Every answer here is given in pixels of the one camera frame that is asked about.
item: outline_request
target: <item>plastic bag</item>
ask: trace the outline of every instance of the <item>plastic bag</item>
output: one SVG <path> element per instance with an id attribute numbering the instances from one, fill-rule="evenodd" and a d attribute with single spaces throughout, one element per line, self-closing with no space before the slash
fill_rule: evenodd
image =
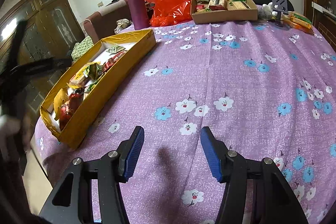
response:
<path id="1" fill-rule="evenodd" d="M 154 14 L 150 20 L 153 27 L 171 26 L 191 20 L 191 0 L 145 0 L 155 3 Z"/>

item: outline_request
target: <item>purple tablecloth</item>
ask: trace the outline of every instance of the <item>purple tablecloth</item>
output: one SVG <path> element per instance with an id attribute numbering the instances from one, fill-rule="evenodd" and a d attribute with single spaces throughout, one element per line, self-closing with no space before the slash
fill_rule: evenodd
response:
<path id="1" fill-rule="evenodd" d="M 273 158 L 309 223 L 320 222 L 336 199 L 336 54 L 320 33 L 248 21 L 154 31 L 157 46 L 78 150 L 58 143 L 39 119 L 35 136 L 51 182 L 73 158 L 100 158 L 141 125 L 138 165 L 121 185 L 130 223 L 214 223 L 224 185 L 212 177 L 200 144 L 200 129 L 209 126 L 245 158 Z M 93 200 L 97 219 L 96 192 Z"/>

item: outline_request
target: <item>blue gripper pad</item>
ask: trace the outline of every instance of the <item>blue gripper pad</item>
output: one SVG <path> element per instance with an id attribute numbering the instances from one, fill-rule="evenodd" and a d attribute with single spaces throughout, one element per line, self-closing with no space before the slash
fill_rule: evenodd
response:
<path id="1" fill-rule="evenodd" d="M 214 147 L 216 141 L 217 140 L 215 139 L 214 135 L 212 135 L 209 127 L 203 127 L 201 129 L 201 144 L 207 158 L 210 171 L 212 176 L 215 177 L 218 182 L 221 182 L 223 179 L 223 174 L 221 171 L 221 161 Z"/>
<path id="2" fill-rule="evenodd" d="M 143 128 L 135 127 L 135 130 L 133 131 L 131 138 L 128 140 L 128 142 L 132 143 L 129 153 L 125 158 L 125 169 L 122 175 L 126 179 L 126 181 L 128 181 L 128 179 L 132 177 L 134 174 L 134 170 L 137 165 L 144 140 L 145 140 L 145 133 Z"/>

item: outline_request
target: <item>brown sofa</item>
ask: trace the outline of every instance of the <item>brown sofa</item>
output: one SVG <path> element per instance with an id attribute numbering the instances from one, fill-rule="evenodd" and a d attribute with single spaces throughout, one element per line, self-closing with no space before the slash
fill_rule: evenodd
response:
<path id="1" fill-rule="evenodd" d="M 123 18 L 132 20 L 127 0 L 119 0 L 101 8 L 87 17 L 83 25 L 95 44 L 104 37 L 114 35 L 114 29 L 117 27 L 116 21 Z"/>

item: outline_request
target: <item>cardboard box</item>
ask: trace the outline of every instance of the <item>cardboard box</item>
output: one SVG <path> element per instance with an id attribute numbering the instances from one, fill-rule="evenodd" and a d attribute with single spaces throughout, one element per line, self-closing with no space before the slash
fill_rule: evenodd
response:
<path id="1" fill-rule="evenodd" d="M 99 80 L 98 84 L 91 90 L 75 111 L 64 129 L 60 131 L 59 123 L 54 120 L 53 102 L 56 94 L 61 88 L 67 86 L 71 77 L 86 63 L 109 58 L 106 56 L 106 49 L 112 46 L 111 43 L 129 43 L 130 47 L 128 52 Z M 71 148 L 76 149 L 84 139 L 87 129 L 94 122 L 107 100 L 109 100 L 117 90 L 131 69 L 155 44 L 154 32 L 151 29 L 121 33 L 98 41 L 62 75 L 44 99 L 40 107 L 40 114 L 49 131 L 51 131 L 60 142 L 66 143 Z"/>
<path id="2" fill-rule="evenodd" d="M 218 11 L 209 11 L 204 13 L 196 13 L 197 1 L 191 0 L 191 15 L 196 24 L 204 23 L 215 23 L 222 21 L 233 21 L 233 20 L 257 20 L 258 19 L 258 10 L 257 6 L 253 0 L 246 0 L 246 4 L 250 9 L 235 9 L 229 4 L 229 1 L 226 2 L 227 10 L 218 10 Z"/>

